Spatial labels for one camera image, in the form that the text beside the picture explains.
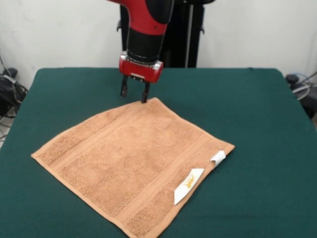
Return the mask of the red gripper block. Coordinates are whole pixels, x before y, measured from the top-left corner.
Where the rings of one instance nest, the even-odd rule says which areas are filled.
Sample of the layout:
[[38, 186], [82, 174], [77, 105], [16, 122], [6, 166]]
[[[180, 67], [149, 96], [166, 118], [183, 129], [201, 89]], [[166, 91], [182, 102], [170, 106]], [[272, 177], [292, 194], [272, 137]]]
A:
[[129, 76], [145, 81], [145, 89], [142, 93], [141, 102], [146, 103], [150, 90], [150, 83], [156, 83], [162, 73], [163, 62], [157, 61], [155, 64], [141, 64], [131, 60], [126, 51], [123, 51], [119, 59], [119, 71], [124, 75], [121, 84], [120, 95], [127, 96]]

